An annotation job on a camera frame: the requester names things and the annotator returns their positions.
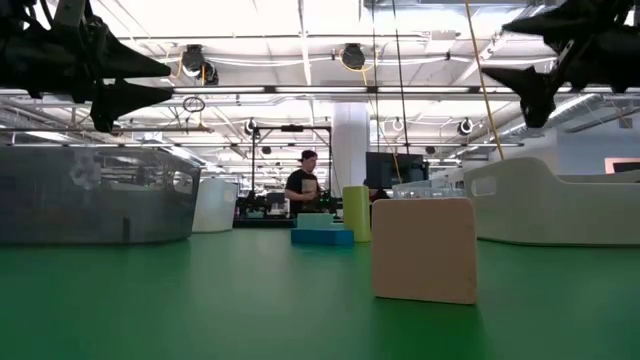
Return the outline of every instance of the white pillar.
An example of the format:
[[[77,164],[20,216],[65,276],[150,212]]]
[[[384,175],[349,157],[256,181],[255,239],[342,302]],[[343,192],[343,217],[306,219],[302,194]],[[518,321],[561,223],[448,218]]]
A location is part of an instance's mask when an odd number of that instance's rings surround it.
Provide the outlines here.
[[[333,106],[331,189],[333,196],[341,196],[345,186],[362,185],[367,176],[369,110],[364,102]]]

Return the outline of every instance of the black cap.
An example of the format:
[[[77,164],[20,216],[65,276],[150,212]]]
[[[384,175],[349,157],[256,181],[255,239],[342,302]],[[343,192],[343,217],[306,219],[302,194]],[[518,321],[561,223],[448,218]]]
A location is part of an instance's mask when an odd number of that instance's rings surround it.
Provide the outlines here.
[[[312,157],[318,157],[318,154],[316,154],[315,151],[313,150],[305,150],[302,152],[302,155],[300,156],[300,162],[307,160],[307,159],[311,159]]]

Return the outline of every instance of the beige block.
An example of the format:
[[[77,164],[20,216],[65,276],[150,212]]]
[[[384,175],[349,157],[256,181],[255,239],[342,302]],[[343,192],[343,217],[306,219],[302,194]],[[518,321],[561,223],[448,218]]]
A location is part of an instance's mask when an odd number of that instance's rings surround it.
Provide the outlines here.
[[[373,204],[373,291],[385,298],[476,303],[476,233],[466,198]]]

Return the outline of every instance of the gray bin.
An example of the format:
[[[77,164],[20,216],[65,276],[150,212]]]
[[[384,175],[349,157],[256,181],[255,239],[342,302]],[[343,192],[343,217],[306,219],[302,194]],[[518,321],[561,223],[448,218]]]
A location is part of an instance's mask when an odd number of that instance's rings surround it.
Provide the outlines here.
[[[155,243],[191,235],[196,164],[135,148],[0,149],[0,244]]]

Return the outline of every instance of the teal block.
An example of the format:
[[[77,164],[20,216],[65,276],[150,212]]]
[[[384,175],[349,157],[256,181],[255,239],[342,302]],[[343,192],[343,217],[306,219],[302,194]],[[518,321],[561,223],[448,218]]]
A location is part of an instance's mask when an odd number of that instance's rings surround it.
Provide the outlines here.
[[[331,214],[298,214],[296,228],[306,230],[323,230],[332,228]]]

